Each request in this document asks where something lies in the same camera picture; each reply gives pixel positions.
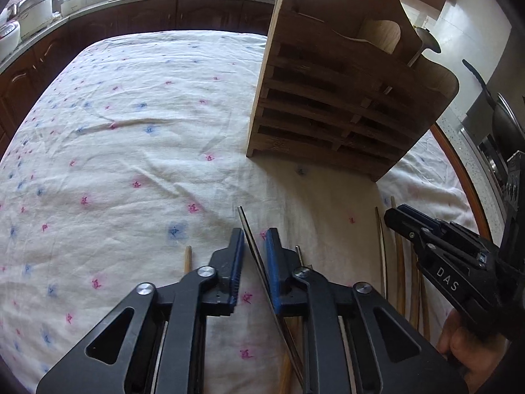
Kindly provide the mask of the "right hand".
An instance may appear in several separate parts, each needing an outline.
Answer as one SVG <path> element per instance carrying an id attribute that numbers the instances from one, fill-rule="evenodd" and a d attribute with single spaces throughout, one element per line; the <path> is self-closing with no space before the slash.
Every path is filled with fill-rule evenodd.
<path id="1" fill-rule="evenodd" d="M 436 349 L 444 356 L 452 356 L 464 368 L 463 378 L 470 393 L 509 393 L 505 359 L 511 346 L 500 334 L 480 340 L 453 309 L 445 320 Z"/>

